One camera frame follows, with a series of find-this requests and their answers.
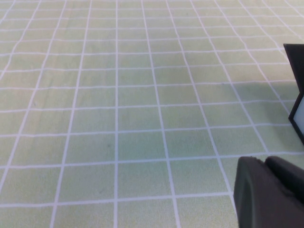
green surface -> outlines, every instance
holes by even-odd
[[[236,228],[240,156],[304,167],[303,7],[0,2],[0,227]]]

black frame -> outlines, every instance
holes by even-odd
[[[300,94],[295,101],[288,119],[294,127],[294,130],[298,134],[300,140],[304,144],[304,135],[294,120],[294,116],[300,105],[300,102],[304,99],[304,44],[283,45],[300,91]]]
[[[300,140],[302,141],[302,143],[304,144],[304,135],[301,132],[300,128],[298,127],[298,125],[296,124],[295,120],[294,120],[294,116],[295,116],[295,112],[298,110],[298,107],[300,105],[300,102],[304,99],[304,92],[301,92],[299,94],[299,96],[297,97],[295,104],[291,110],[291,113],[288,117],[290,123],[292,124],[292,126],[294,127],[295,132],[298,134]]]

black object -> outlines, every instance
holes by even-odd
[[[290,66],[293,70],[296,83],[298,85],[300,94],[291,110],[288,117],[294,130],[298,134],[302,143],[304,144],[304,129],[303,126],[299,127],[295,121],[295,115],[298,111],[299,105],[304,97],[304,44],[284,44],[284,48],[289,59]]]
[[[240,228],[303,228],[304,170],[275,156],[241,157],[234,202]]]

black corner piece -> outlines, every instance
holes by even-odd
[[[304,144],[304,44],[284,44],[300,94],[288,117]]]

black stand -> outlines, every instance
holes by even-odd
[[[288,117],[289,121],[291,122],[294,130],[298,134],[299,138],[301,139],[302,143],[304,144],[304,135],[301,132],[299,126],[294,120],[295,113],[300,105],[304,97],[304,44],[284,44],[284,48],[287,54],[287,57],[290,62],[291,69],[293,70],[294,77],[296,83],[298,85],[300,94],[295,101],[295,104],[292,108],[292,111]]]

